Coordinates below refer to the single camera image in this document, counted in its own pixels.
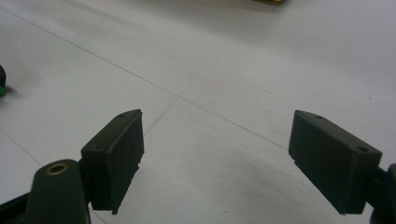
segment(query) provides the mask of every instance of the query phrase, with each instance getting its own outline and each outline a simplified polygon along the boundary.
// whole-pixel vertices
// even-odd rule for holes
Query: white floor
[[[395,21],[394,1],[2,0],[0,203],[140,108],[141,169],[92,223],[368,223],[287,148],[301,109],[396,162]]]

